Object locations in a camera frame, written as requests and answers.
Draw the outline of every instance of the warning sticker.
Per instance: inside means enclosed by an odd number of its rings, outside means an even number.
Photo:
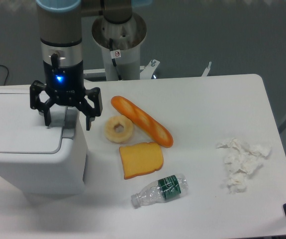
[[[110,53],[112,59],[121,57],[121,50],[110,51]]]

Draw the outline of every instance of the bread slice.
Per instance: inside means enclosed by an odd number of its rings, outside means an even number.
[[[119,153],[123,164],[124,179],[158,171],[164,163],[162,149],[154,142],[122,146],[119,148]]]

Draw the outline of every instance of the white table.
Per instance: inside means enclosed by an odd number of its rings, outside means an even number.
[[[27,195],[0,178],[0,238],[132,239],[245,238],[286,235],[286,157],[262,79],[257,75],[158,79],[85,84],[100,87],[101,117],[85,131],[90,149],[86,191],[75,196]],[[123,179],[119,145],[103,135],[118,114],[110,99],[122,95],[169,129],[174,146],[163,149],[155,173]],[[80,116],[85,129],[85,117]],[[237,137],[267,143],[272,154],[248,181],[247,191],[226,188],[225,149]],[[149,141],[138,128],[129,144]],[[133,209],[130,196],[148,183],[182,172],[187,196]]]

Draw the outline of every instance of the green bottle label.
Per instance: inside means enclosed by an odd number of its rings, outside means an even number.
[[[165,200],[182,193],[175,175],[158,180],[158,185],[160,186],[161,194]]]

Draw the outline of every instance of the crumpled tissue paper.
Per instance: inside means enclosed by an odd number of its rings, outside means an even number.
[[[250,145],[237,138],[226,139],[217,148],[229,149],[224,164],[229,172],[227,186],[231,194],[246,191],[247,176],[260,168],[271,152],[270,146]]]

